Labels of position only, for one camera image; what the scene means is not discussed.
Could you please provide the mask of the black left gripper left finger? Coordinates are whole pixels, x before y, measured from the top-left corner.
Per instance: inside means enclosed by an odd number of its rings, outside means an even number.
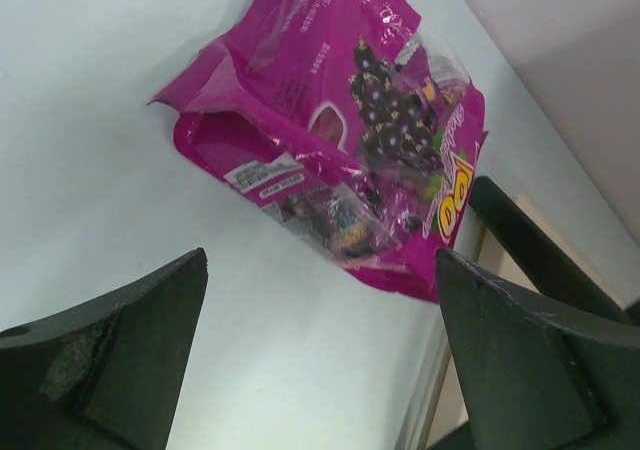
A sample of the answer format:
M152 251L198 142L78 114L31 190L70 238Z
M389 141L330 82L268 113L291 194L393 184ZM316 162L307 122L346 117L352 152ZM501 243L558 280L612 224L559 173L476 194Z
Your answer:
M2 448L166 448L207 281L198 248L2 331Z

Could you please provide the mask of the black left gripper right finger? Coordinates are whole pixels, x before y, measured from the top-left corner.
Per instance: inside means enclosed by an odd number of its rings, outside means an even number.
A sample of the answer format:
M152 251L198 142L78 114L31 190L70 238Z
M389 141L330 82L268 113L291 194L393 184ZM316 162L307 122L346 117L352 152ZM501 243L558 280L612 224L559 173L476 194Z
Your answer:
M636 449L639 329L567 306L451 250L440 308L468 420L438 449Z

